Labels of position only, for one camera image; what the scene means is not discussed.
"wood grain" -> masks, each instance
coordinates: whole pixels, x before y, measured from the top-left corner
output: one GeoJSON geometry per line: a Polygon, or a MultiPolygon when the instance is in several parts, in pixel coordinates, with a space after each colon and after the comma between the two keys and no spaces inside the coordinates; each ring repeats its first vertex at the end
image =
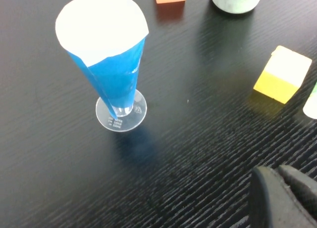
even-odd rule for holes
{"type": "Polygon", "coordinates": [[[71,0],[0,0],[0,227],[248,227],[250,171],[289,164],[317,178],[317,122],[302,113],[317,80],[317,0],[261,0],[242,16],[186,0],[150,29],[136,130],[98,123],[98,98],[58,45],[71,0]],[[250,104],[271,52],[313,60],[297,94],[250,104]]]}

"white cup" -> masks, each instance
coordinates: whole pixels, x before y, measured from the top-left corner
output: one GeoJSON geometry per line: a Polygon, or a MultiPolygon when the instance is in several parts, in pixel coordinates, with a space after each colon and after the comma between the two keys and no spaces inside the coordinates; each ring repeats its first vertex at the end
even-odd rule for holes
{"type": "Polygon", "coordinates": [[[212,0],[221,10],[231,14],[242,14],[254,9],[260,0],[212,0]]]}

